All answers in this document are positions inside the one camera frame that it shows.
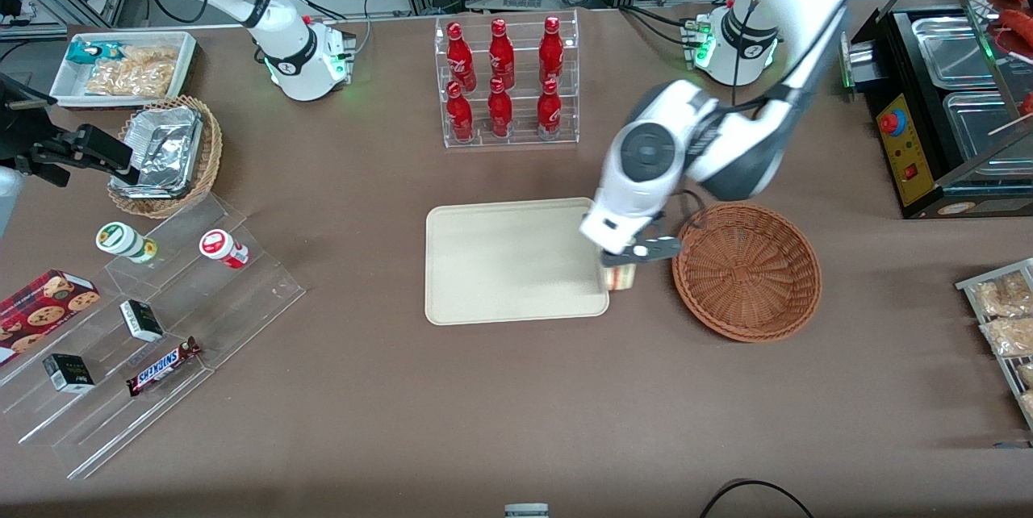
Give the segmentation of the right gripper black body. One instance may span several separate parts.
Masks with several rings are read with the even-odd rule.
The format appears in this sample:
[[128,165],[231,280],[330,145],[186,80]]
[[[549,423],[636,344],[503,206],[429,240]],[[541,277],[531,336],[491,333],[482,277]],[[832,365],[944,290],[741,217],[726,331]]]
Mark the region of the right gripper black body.
[[15,167],[15,157],[27,155],[37,143],[56,136],[48,108],[56,99],[1,73],[1,165]]

